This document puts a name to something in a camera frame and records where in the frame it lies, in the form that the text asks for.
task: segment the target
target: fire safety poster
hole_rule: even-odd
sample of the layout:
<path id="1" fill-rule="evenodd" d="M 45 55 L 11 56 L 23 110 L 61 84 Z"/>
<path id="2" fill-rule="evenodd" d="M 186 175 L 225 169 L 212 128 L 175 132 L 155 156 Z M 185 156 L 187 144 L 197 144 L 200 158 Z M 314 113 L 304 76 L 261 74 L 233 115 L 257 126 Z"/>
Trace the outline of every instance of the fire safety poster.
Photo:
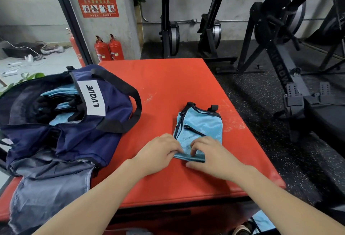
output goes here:
<path id="1" fill-rule="evenodd" d="M 78 0 L 84 18 L 119 17 L 116 0 Z"/>

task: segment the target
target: person's left hand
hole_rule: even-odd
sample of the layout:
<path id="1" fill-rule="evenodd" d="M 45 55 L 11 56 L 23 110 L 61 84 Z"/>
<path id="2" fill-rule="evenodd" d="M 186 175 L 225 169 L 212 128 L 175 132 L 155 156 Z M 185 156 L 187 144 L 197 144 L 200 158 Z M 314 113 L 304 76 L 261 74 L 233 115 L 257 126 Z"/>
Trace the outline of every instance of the person's left hand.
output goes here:
<path id="1" fill-rule="evenodd" d="M 148 142 L 132 160 L 147 176 L 167 167 L 178 152 L 183 153 L 180 143 L 166 133 Z"/>

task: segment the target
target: fire extinguisher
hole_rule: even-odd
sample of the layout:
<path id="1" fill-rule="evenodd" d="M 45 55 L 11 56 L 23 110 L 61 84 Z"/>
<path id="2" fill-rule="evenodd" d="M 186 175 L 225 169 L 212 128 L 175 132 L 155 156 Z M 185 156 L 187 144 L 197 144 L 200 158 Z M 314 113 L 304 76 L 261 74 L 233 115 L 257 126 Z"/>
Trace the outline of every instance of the fire extinguisher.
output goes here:
<path id="1" fill-rule="evenodd" d="M 95 43 L 95 50 L 98 56 L 98 60 L 104 61 L 104 60 L 112 60 L 108 48 L 108 44 L 102 41 L 102 39 L 99 36 L 96 36 L 97 40 Z"/>
<path id="2" fill-rule="evenodd" d="M 112 34 L 110 34 L 110 41 L 108 43 L 111 58 L 113 60 L 124 60 L 122 46 L 120 41 L 116 40 Z"/>
<path id="3" fill-rule="evenodd" d="M 75 51 L 75 53 L 76 53 L 76 55 L 77 55 L 77 57 L 78 57 L 78 60 L 79 60 L 79 62 L 80 62 L 80 65 L 81 65 L 82 67 L 85 67 L 85 62 L 84 62 L 84 60 L 83 60 L 83 58 L 82 58 L 82 56 L 81 56 L 81 54 L 80 54 L 80 51 L 79 51 L 79 49 L 78 49 L 77 44 L 75 43 L 75 39 L 74 39 L 74 37 L 73 37 L 73 34 L 72 34 L 72 32 L 70 31 L 70 29 L 68 29 L 68 28 L 66 28 L 66 29 L 68 30 L 69 34 L 71 35 L 71 36 L 69 37 L 69 41 L 71 42 L 71 45 L 72 45 L 72 47 L 73 47 L 73 49 L 74 49 L 74 51 Z"/>

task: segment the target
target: black box on floor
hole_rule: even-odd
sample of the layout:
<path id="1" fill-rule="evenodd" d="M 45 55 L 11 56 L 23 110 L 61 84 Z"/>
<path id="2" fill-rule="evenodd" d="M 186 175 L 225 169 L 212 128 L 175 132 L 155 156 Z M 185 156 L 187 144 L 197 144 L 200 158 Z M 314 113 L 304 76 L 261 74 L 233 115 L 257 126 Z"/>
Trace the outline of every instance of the black box on floor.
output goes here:
<path id="1" fill-rule="evenodd" d="M 33 57 L 38 56 L 38 54 L 42 54 L 41 48 L 43 47 L 43 44 L 41 43 L 30 43 L 30 42 L 21 42 L 14 44 L 13 46 L 9 46 L 7 48 L 3 48 L 3 51 L 6 53 L 7 56 L 12 58 L 24 58 L 27 57 L 29 54 L 31 54 Z"/>

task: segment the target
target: navy blue duffel bag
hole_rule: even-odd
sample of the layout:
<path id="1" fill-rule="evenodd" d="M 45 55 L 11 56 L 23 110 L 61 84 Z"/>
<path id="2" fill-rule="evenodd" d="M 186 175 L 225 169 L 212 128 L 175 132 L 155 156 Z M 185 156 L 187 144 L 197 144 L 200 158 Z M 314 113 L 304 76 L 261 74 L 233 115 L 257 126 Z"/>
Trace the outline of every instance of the navy blue duffel bag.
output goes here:
<path id="1" fill-rule="evenodd" d="M 66 85 L 77 94 L 50 94 Z M 137 106 L 133 114 L 129 96 Z M 86 159 L 104 167 L 140 115 L 138 91 L 98 65 L 25 81 L 0 97 L 0 129 L 13 142 L 7 167 L 43 147 L 56 149 L 65 161 Z"/>

